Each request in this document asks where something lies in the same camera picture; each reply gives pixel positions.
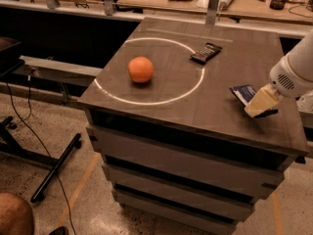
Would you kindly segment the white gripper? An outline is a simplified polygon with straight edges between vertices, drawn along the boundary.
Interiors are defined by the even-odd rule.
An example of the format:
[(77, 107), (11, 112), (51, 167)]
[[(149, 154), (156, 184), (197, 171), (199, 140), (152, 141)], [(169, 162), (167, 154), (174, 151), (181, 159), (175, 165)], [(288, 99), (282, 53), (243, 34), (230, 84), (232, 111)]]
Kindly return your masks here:
[(275, 107), (284, 97), (296, 98), (309, 90), (309, 64), (304, 57), (285, 55), (269, 73), (271, 84), (261, 87), (245, 106), (254, 118)]

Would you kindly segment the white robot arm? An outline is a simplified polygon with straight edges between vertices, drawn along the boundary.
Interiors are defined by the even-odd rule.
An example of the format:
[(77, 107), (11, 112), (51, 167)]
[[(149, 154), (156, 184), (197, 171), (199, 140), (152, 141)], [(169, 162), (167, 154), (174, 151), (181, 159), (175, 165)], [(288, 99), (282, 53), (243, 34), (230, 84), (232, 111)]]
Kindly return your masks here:
[(283, 98), (297, 98), (312, 89), (313, 31), (310, 31), (270, 70), (269, 83), (257, 91), (245, 111), (255, 118)]

